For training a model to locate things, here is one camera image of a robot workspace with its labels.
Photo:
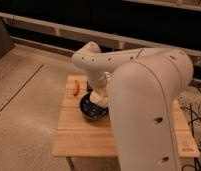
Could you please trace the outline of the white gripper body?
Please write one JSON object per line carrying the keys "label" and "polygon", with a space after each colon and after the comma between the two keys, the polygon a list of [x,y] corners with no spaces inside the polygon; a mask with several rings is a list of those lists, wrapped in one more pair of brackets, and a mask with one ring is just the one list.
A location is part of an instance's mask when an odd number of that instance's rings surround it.
{"label": "white gripper body", "polygon": [[109,80],[110,77],[106,74],[103,74],[95,79],[88,78],[89,85],[100,96],[107,95],[107,85]]}

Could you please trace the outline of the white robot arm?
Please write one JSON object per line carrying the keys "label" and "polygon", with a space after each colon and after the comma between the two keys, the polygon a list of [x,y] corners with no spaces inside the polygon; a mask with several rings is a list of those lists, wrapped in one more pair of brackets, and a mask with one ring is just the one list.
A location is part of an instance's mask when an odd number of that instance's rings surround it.
{"label": "white robot arm", "polygon": [[181,49],[138,48],[103,53],[89,42],[72,56],[107,106],[121,171],[181,171],[173,101],[193,77]]}

